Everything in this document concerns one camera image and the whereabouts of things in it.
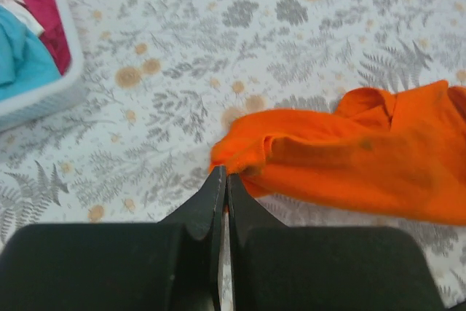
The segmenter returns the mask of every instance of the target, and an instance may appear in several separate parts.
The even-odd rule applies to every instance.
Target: orange cloth
[[[333,114],[276,109],[232,123],[211,164],[254,197],[466,225],[466,89],[348,92]]]

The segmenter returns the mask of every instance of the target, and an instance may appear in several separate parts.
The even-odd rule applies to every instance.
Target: red cloth
[[[70,64],[71,56],[55,0],[23,1],[28,11],[44,27],[44,33],[39,38],[63,75]]]

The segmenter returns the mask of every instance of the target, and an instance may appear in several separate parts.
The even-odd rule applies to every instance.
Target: tablecloth
[[[162,219],[200,187],[210,147],[244,114],[331,111],[360,86],[466,82],[466,0],[68,1],[88,99],[0,135],[2,244],[37,221]],[[400,227],[446,305],[465,299],[465,228],[260,202],[290,225]]]

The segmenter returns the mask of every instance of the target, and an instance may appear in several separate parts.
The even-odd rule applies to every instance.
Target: blue cloth
[[[37,36],[0,6],[0,101],[61,77]]]

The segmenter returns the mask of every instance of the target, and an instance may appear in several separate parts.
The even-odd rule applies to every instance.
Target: plastic container
[[[81,103],[86,97],[81,77],[81,44],[66,0],[55,0],[71,54],[67,72],[56,82],[0,101],[0,131]]]

